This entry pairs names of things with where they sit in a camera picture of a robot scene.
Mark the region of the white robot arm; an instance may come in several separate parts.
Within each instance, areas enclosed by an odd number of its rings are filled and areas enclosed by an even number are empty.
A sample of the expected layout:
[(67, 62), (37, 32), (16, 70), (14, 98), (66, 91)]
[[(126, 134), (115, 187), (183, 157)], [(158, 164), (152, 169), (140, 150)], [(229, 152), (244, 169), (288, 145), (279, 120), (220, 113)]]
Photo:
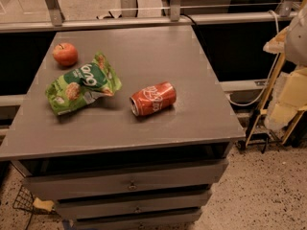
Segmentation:
[(286, 60), (307, 66), (307, 5), (299, 10), (290, 25), (268, 41), (263, 50), (267, 53), (284, 53)]

